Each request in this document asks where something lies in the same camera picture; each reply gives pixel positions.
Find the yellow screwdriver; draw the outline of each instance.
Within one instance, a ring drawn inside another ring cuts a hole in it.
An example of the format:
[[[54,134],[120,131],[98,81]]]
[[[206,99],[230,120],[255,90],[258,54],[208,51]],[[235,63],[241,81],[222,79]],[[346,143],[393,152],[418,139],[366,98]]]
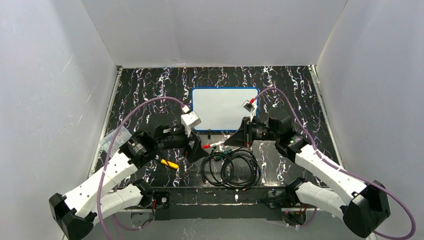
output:
[[[178,169],[179,168],[179,166],[177,164],[175,164],[175,163],[173,163],[171,161],[167,161],[165,159],[160,160],[160,163],[161,164],[165,164],[166,166],[171,167],[173,169]]]

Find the table surface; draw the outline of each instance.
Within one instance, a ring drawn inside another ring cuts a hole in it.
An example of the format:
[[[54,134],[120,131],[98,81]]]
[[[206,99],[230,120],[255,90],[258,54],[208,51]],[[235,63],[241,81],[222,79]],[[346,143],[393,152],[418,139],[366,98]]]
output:
[[[166,67],[166,68],[128,68],[122,70],[116,95],[112,103],[106,133],[114,130],[136,106],[145,100],[169,96],[175,97],[186,105],[191,105],[191,92],[198,87],[256,87],[263,90],[277,87],[286,93],[303,125],[314,137],[320,151],[338,163],[331,135],[312,82],[308,66],[254,66],[254,67]],[[268,110],[272,107],[286,107],[275,92],[269,91],[260,97],[258,117],[268,119]],[[179,119],[180,107],[174,102],[158,101],[140,110],[125,127],[133,133],[138,129],[152,128],[157,125],[169,125]],[[219,132],[207,136],[201,135],[202,144],[215,143],[227,139],[230,132]],[[262,169],[262,187],[283,187],[297,177],[304,177],[316,185],[325,186],[317,177],[302,167],[278,154],[274,143],[255,141],[252,146],[254,155]],[[106,154],[98,153],[95,169],[103,166]],[[158,161],[152,161],[135,174],[127,177],[120,188],[137,179],[145,179],[153,187],[212,187],[203,183],[200,175],[199,160],[189,163],[179,150],[165,150],[158,156],[179,165],[179,169],[167,168]],[[214,163],[214,171],[219,173],[222,162]],[[248,168],[235,162],[235,175],[239,179],[249,177]]]

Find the white enclosure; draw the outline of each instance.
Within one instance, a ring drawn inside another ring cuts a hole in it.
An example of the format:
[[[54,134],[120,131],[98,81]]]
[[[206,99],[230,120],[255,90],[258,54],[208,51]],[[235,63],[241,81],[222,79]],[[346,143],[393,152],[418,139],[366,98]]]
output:
[[[61,240],[48,200],[87,178],[117,69],[80,1],[1,1],[0,53],[0,239]]]
[[[347,0],[82,0],[117,65],[316,64]]]
[[[416,219],[414,240],[424,238],[423,43],[423,1],[349,0],[318,61],[345,168],[405,202]],[[377,230],[404,236],[410,220],[389,203],[391,217]]]
[[[423,239],[423,43],[424,2],[414,0],[3,0],[0,238],[62,239],[48,199],[87,178],[117,66],[317,64],[345,168],[405,201],[417,220],[412,239]],[[389,201],[378,230],[405,235],[409,220]],[[119,217],[129,224],[129,213]],[[163,221],[123,235],[358,239],[325,212],[317,219],[300,231],[260,219]],[[105,235],[97,225],[87,239]]]

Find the blue whiteboard frame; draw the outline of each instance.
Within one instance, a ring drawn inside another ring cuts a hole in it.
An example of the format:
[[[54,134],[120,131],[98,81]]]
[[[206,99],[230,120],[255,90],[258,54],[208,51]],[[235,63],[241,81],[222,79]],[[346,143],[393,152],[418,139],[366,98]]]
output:
[[[259,90],[259,88],[255,87],[255,86],[221,86],[221,87],[217,87],[217,86],[200,86],[200,87],[193,87],[191,89],[191,109],[194,111],[195,110],[195,106],[194,106],[194,101],[193,101],[193,91],[195,89],[256,89],[257,93],[259,94],[261,91]],[[256,115],[258,116],[259,114],[259,101],[258,99],[256,99],[256,105],[257,105],[257,109],[256,109]],[[208,130],[197,130],[196,127],[194,127],[194,130],[197,132],[208,132]],[[235,130],[219,130],[219,129],[214,129],[211,130],[212,132],[230,132],[233,133],[235,131],[237,131],[237,129]]]

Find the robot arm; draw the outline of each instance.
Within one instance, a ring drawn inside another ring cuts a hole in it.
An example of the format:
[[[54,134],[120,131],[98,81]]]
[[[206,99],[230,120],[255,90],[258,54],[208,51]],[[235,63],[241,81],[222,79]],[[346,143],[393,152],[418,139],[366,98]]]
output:
[[[251,113],[256,111],[256,106],[248,101],[243,107]],[[294,130],[293,123],[287,111],[272,108],[267,123],[260,122],[256,116],[244,117],[240,128],[223,144],[249,148],[257,140],[275,141],[281,155],[316,175],[329,188],[298,178],[286,186],[284,192],[274,192],[274,199],[292,206],[299,203],[316,206],[342,219],[359,237],[368,237],[390,216],[387,194],[340,172],[343,168],[320,152],[336,169],[324,163],[309,140]]]
[[[101,186],[103,216],[152,200],[153,190],[143,180],[114,193],[108,192],[155,159],[159,150],[182,148],[191,163],[208,155],[201,147],[200,138],[191,131],[200,123],[199,117],[186,106],[182,110],[184,114],[180,123],[160,125],[154,136],[145,130],[137,131],[110,159]],[[100,169],[73,190],[65,194],[56,193],[49,199],[53,219],[69,240],[84,238],[99,221],[96,200],[102,173],[103,169]]]

